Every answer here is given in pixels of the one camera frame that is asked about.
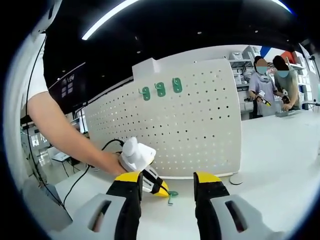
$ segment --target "white pegboard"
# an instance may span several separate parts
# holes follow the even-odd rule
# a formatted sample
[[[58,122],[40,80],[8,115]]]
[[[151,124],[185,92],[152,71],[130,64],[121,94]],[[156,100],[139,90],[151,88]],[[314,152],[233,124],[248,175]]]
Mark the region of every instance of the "white pegboard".
[[[174,92],[173,78],[181,79],[181,93]],[[159,82],[165,85],[164,97],[157,95]],[[148,101],[139,93],[143,87],[150,89]],[[137,137],[156,149],[152,166],[160,176],[192,177],[194,171],[222,175],[240,168],[239,99],[226,59],[185,65],[134,81],[84,111],[90,139],[98,147],[114,138]]]

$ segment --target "person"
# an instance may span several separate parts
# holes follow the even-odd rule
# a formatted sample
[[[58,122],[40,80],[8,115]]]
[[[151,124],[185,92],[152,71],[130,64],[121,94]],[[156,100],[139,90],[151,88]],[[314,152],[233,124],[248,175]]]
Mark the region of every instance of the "person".
[[[38,57],[37,51],[32,56],[32,61],[30,61],[27,67],[25,75],[27,79],[24,79],[25,85],[23,86],[21,117],[26,115],[27,104],[27,114],[41,134],[54,147],[74,159],[100,168],[114,176],[126,173],[119,164],[118,155],[97,149],[89,139],[84,137],[68,122],[59,105],[51,97],[44,78],[43,55],[45,39],[46,35],[44,33],[40,34],[40,37],[37,38],[37,41],[43,43],[42,47]]]
[[[254,72],[249,81],[249,95],[254,99],[253,115],[262,115],[263,117],[274,115],[276,113],[274,95],[282,97],[283,94],[278,92],[272,79],[266,75],[267,62],[261,56],[256,56],[253,62]],[[266,106],[262,100],[267,100],[271,106]]]
[[[272,62],[276,68],[274,73],[275,86],[281,92],[286,90],[288,93],[289,103],[283,105],[283,110],[300,109],[297,72],[291,66],[288,67],[285,60],[279,55],[275,56]]]

